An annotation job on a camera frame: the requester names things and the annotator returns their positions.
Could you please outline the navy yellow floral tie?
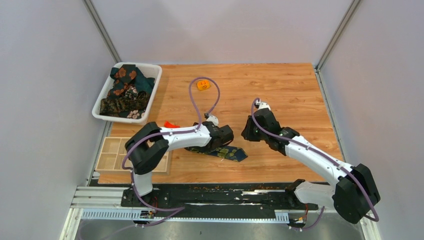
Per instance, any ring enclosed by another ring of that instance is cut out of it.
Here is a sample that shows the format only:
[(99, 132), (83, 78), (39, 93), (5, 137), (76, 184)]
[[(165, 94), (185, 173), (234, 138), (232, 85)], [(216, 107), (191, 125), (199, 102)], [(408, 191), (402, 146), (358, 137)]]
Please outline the navy yellow floral tie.
[(205, 150), (196, 146), (186, 147), (185, 150), (192, 153), (213, 156), (213, 157), (235, 161), (235, 162), (241, 162), (248, 158), (247, 153), (241, 147), (235, 147), (235, 146), (229, 146), (229, 145), (218, 147), (214, 150)]

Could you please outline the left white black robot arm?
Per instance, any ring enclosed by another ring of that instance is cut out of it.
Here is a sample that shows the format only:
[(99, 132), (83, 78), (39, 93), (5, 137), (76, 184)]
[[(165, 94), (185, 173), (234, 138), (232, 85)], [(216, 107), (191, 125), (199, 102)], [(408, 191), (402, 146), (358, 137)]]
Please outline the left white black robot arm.
[(165, 153), (177, 149), (196, 147), (213, 151), (231, 142), (234, 132), (229, 125), (217, 126), (204, 121), (188, 127), (159, 127), (156, 122), (143, 126), (124, 145), (126, 158), (132, 164), (134, 200), (140, 206), (149, 206), (153, 201), (153, 170)]

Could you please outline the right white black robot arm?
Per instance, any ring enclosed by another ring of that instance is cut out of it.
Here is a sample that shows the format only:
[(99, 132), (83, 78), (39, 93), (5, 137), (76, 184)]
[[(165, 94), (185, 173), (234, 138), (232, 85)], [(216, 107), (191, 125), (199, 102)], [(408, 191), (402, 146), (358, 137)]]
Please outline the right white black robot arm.
[(301, 180), (285, 195), (292, 209), (316, 204), (332, 207), (347, 222), (356, 224), (376, 212), (381, 200), (371, 170), (332, 157), (311, 144), (298, 131), (282, 127), (269, 108), (258, 109), (247, 117), (242, 137), (250, 142), (264, 141), (272, 150), (295, 159), (320, 175), (327, 185)]

